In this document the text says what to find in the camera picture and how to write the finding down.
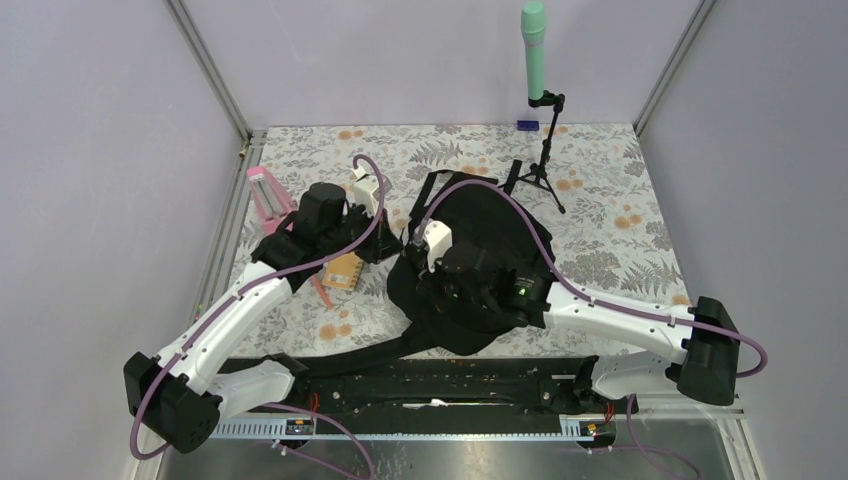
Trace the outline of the black student backpack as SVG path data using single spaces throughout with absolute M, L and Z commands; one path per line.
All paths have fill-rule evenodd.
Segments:
M 342 375 L 436 347 L 468 356 L 516 328 L 544 328 L 554 282 L 544 258 L 552 253 L 552 236 L 504 195 L 492 178 L 429 173 L 408 226 L 440 221 L 450 228 L 452 245 L 428 262 L 424 243 L 411 234 L 390 269 L 387 294 L 408 327 L 361 349 L 303 357 L 307 375 Z

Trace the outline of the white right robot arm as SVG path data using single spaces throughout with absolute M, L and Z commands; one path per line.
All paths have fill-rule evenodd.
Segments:
M 635 354 L 586 361 L 573 386 L 583 410 L 671 389 L 709 405 L 735 400 L 742 336 L 716 299 L 683 307 L 597 294 L 535 273 L 511 251 L 497 256 L 469 242 L 424 251 L 422 284 L 440 313 L 512 328 L 566 327 L 638 347 Z

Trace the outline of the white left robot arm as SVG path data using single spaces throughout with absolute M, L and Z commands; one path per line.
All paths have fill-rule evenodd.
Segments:
M 140 460 L 142 427 L 165 446 L 189 453 L 202 445 L 223 420 L 269 403 L 296 411 L 309 401 L 310 385 L 278 360 L 224 373 L 238 344 L 274 307 L 287 301 L 325 264 L 362 253 L 379 238 L 385 212 L 381 175 L 354 184 L 354 201 L 332 183 L 311 185 L 298 208 L 289 212 L 252 253 L 233 285 L 181 336 L 148 357 L 135 353 L 123 367 L 129 412 L 130 450 Z

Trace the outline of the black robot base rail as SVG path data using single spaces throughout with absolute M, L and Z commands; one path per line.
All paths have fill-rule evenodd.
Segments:
M 591 389 L 592 357 L 401 359 L 334 376 L 317 376 L 319 361 L 298 359 L 283 403 L 357 435 L 551 436 L 566 419 L 611 423 L 627 411 L 626 398 Z

